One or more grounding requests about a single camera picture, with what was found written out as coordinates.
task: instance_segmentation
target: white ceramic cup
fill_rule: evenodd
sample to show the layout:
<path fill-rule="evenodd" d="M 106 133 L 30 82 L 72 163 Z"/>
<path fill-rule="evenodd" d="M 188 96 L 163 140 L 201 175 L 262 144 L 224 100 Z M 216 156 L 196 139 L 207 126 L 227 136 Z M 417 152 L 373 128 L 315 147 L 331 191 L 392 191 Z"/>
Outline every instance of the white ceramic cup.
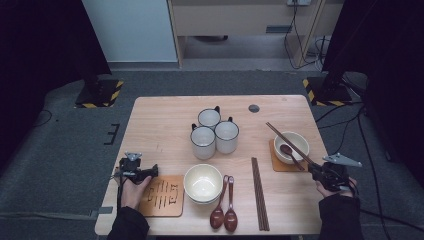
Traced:
<path fill-rule="evenodd" d="M 198 159 L 206 160 L 215 154 L 215 133 L 212 129 L 192 124 L 191 142 L 193 154 Z"/>
<path fill-rule="evenodd" d="M 215 126 L 221 121 L 219 106 L 202 110 L 197 119 L 200 125 L 209 127 L 212 130 L 215 129 Z"/>
<path fill-rule="evenodd" d="M 215 127 L 216 149 L 220 153 L 232 153 L 237 148 L 239 128 L 229 117 L 228 121 L 222 121 Z"/>

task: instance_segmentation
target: wooden chopsticks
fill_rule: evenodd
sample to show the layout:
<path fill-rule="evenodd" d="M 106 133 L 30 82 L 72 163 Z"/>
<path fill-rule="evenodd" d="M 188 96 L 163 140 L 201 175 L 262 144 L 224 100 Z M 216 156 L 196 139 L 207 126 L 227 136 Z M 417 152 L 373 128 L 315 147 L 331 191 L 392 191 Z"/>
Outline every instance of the wooden chopsticks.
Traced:
<path fill-rule="evenodd" d="M 255 185 L 256 210 L 258 211 L 259 230 L 269 231 L 268 216 L 266 213 L 264 193 L 259 173 L 258 160 L 252 157 L 253 182 Z"/>
<path fill-rule="evenodd" d="M 296 145 L 294 145 L 292 142 L 290 142 L 290 140 L 288 140 L 286 137 L 284 137 L 283 134 L 281 134 L 274 126 L 272 126 L 271 123 L 267 122 L 266 125 L 268 125 L 268 127 L 271 128 L 272 131 L 274 131 L 281 139 L 283 139 L 284 142 L 287 143 L 287 145 L 289 145 L 297 153 L 299 153 L 299 155 L 302 156 L 303 159 L 305 159 L 305 161 L 307 161 L 308 163 L 311 163 L 311 164 L 314 163 L 314 161 L 312 161 L 308 156 L 306 156 L 306 154 L 304 154 L 299 148 L 297 148 Z"/>

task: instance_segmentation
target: cork coaster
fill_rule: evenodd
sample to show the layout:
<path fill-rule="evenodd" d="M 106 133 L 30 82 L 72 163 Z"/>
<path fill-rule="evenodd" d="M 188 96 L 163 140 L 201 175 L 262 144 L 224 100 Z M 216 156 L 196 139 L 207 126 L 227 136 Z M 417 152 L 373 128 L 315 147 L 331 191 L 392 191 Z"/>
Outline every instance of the cork coaster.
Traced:
<path fill-rule="evenodd" d="M 308 172 L 307 170 L 301 171 L 294 164 L 286 164 L 278 159 L 277 155 L 274 151 L 274 140 L 269 140 L 269 148 L 271 151 L 271 160 L 272 160 L 272 168 L 276 172 Z M 306 161 L 300 161 L 300 165 L 302 165 L 305 169 L 308 169 L 308 163 Z"/>
<path fill-rule="evenodd" d="M 139 211 L 145 217 L 178 217 L 183 202 L 184 176 L 158 176 L 144 190 Z"/>

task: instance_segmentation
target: ceramic bowl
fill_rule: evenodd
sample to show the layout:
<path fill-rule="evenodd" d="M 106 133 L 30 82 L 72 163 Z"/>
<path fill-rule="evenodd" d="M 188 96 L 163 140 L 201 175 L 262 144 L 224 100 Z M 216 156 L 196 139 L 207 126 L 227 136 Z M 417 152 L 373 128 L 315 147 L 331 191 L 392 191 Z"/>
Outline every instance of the ceramic bowl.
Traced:
<path fill-rule="evenodd" d="M 302 137 L 300 134 L 295 133 L 295 132 L 282 132 L 281 134 L 283 134 L 284 137 L 286 137 L 291 143 L 293 143 L 297 148 L 299 148 L 299 150 L 301 150 L 305 155 L 309 154 L 309 144 L 306 141 L 306 139 L 304 137 Z M 286 142 L 283 139 L 281 139 L 279 136 L 276 136 L 274 138 L 275 154 L 277 155 L 278 159 L 280 161 L 282 161 L 283 163 L 294 164 L 290 155 L 287 155 L 287 154 L 281 152 L 281 150 L 280 150 L 280 146 L 282 144 L 285 144 L 285 143 Z M 293 150 L 292 154 L 296 158 L 296 160 L 298 162 L 302 161 L 303 157 L 300 156 L 293 148 L 292 148 L 292 150 Z"/>
<path fill-rule="evenodd" d="M 207 204 L 221 194 L 222 175 L 214 166 L 198 164 L 191 167 L 184 176 L 184 189 L 195 203 Z"/>

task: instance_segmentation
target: gray carpet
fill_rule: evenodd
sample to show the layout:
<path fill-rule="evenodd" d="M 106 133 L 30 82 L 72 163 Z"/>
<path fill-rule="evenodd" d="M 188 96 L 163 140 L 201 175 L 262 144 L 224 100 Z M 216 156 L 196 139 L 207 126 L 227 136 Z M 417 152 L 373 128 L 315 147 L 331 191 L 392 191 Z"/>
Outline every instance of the gray carpet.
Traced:
<path fill-rule="evenodd" d="M 78 109 L 74 101 L 83 87 L 78 81 L 50 92 L 26 140 L 0 179 L 0 213 L 66 213 L 85 220 L 50 218 L 2 218 L 0 239 L 97 239 L 91 211 L 101 206 L 135 99 L 139 96 L 302 94 L 302 80 L 315 72 L 114 72 L 124 81 L 115 105 L 110 108 Z M 361 104 L 335 110 L 318 126 L 328 126 L 354 117 Z M 315 119 L 334 107 L 311 106 Z M 361 115 L 370 155 L 375 166 L 384 215 L 415 225 L 424 224 L 424 191 L 402 163 L 388 162 L 370 120 Z M 113 145 L 108 132 L 120 124 Z M 349 168 L 358 180 L 362 208 L 378 212 L 372 164 L 361 137 L 358 121 L 320 130 L 329 154 L 339 147 L 343 155 L 364 167 Z M 380 219 L 361 215 L 366 239 L 386 239 Z M 392 239 L 420 239 L 423 233 L 386 220 Z M 303 236 L 316 239 L 317 236 Z"/>

